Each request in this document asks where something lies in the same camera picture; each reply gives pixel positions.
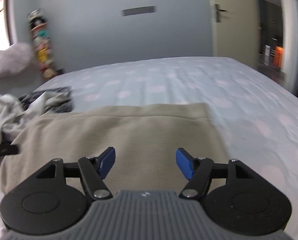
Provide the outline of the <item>tube of plush toys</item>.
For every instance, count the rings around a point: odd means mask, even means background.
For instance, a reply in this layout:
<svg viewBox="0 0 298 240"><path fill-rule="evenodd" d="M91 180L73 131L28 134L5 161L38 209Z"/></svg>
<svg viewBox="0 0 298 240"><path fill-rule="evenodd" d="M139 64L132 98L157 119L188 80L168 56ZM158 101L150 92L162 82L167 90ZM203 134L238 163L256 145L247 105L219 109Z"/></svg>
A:
<svg viewBox="0 0 298 240"><path fill-rule="evenodd" d="M39 22L30 33L41 75L45 80L50 80L57 75L57 71L47 24Z"/></svg>

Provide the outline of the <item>orange chair in hallway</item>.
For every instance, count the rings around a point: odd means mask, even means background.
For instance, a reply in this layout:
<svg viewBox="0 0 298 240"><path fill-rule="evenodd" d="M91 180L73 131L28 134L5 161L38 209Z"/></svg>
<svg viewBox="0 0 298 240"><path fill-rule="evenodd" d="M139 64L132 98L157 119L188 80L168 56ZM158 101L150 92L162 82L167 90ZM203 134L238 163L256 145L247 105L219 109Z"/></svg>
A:
<svg viewBox="0 0 298 240"><path fill-rule="evenodd" d="M283 54L284 54L284 48L280 46L276 46L273 64L278 68L282 67Z"/></svg>

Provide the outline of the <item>dark floral garment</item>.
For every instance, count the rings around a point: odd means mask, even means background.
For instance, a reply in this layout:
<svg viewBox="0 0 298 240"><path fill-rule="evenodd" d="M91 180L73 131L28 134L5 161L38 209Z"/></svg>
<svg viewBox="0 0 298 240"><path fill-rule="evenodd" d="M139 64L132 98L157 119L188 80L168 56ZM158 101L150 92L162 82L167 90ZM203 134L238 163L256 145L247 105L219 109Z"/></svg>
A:
<svg viewBox="0 0 298 240"><path fill-rule="evenodd" d="M29 92L20 96L22 108L29 113L69 113L73 110L71 87L60 87Z"/></svg>

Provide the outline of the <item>white printed sweatshirt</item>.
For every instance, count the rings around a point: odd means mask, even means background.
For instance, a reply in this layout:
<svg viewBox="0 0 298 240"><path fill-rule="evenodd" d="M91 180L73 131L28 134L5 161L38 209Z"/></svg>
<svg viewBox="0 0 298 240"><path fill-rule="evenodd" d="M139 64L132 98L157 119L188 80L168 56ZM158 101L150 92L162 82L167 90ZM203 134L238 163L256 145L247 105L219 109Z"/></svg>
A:
<svg viewBox="0 0 298 240"><path fill-rule="evenodd" d="M0 144L11 144L39 116L25 111L17 97L0 94Z"/></svg>

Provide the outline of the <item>panda plush toy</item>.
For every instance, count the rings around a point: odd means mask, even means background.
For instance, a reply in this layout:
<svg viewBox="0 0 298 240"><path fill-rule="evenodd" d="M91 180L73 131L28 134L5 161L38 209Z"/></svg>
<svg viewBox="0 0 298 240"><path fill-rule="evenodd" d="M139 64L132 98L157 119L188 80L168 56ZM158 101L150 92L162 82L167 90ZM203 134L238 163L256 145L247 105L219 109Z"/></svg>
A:
<svg viewBox="0 0 298 240"><path fill-rule="evenodd" d="M34 29L38 25L46 23L42 9L37 9L28 14L27 20L30 29Z"/></svg>

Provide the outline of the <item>beige fleece zip hoodie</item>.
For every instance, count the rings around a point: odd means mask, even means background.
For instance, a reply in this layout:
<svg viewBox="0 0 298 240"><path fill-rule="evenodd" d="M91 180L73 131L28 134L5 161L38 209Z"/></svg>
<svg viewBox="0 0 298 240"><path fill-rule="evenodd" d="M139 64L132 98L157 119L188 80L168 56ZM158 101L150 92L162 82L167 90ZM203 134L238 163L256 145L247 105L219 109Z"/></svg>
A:
<svg viewBox="0 0 298 240"><path fill-rule="evenodd" d="M115 164L105 179L111 192L172 190L186 184L176 150L226 163L229 155L206 103L105 106L85 113L45 114L14 140L18 155L4 158L1 191L8 193L54 158L75 163L109 147Z"/></svg>

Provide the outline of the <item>cream room door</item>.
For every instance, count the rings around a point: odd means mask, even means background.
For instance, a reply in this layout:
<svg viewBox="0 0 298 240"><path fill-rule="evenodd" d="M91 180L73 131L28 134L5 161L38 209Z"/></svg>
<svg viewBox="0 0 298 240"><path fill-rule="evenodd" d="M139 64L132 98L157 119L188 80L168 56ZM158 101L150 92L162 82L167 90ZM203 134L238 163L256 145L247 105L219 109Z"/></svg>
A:
<svg viewBox="0 0 298 240"><path fill-rule="evenodd" d="M215 4L227 12L216 22ZM259 33L257 0L210 0L213 55L230 57L253 69L257 66Z"/></svg>

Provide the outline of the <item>polka dot bed sheet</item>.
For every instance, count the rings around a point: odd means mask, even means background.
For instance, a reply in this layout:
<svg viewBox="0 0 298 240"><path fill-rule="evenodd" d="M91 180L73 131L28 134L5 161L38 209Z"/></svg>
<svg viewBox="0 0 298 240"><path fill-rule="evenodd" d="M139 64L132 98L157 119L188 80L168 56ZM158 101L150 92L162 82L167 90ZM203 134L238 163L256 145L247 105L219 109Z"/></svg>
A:
<svg viewBox="0 0 298 240"><path fill-rule="evenodd" d="M228 154L289 197L286 231L298 239L298 98L276 82L230 58L177 57L78 70L41 89L60 87L72 89L76 112L106 105L207 103Z"/></svg>

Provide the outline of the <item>grey wall socket strip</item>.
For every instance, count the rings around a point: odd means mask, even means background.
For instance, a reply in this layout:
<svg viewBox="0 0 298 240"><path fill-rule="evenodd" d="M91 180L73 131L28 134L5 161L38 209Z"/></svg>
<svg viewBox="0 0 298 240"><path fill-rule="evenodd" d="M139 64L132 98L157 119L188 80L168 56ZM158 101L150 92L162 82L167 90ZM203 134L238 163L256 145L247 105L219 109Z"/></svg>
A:
<svg viewBox="0 0 298 240"><path fill-rule="evenodd" d="M121 11L122 16L132 16L132 15L140 15L140 14L150 14L156 12L156 6L145 6L145 7L135 7L129 9L123 9Z"/></svg>

